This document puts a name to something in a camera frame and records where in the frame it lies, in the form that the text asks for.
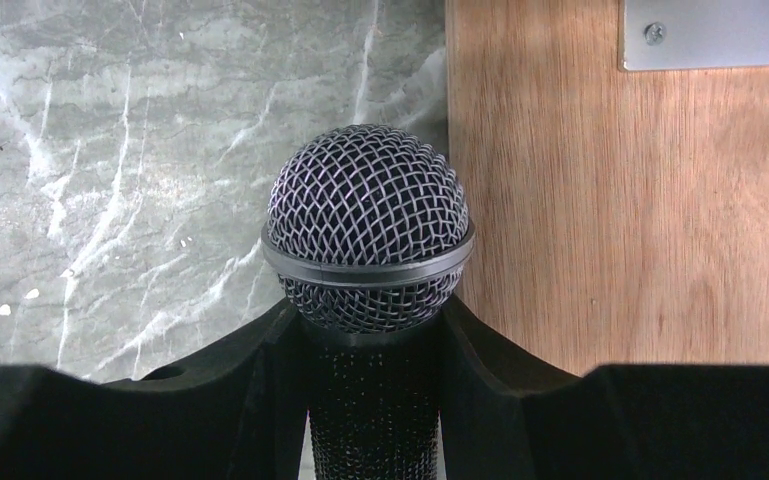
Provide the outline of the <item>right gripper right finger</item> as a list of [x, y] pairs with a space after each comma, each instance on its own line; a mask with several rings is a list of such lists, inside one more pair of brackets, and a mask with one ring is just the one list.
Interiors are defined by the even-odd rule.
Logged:
[[769, 479], [769, 366], [556, 368], [449, 301], [451, 479]]

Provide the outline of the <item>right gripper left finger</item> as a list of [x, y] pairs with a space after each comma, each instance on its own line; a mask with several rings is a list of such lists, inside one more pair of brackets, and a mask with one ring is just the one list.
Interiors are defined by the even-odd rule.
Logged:
[[294, 479], [306, 416], [292, 306], [140, 380], [0, 366], [0, 479]]

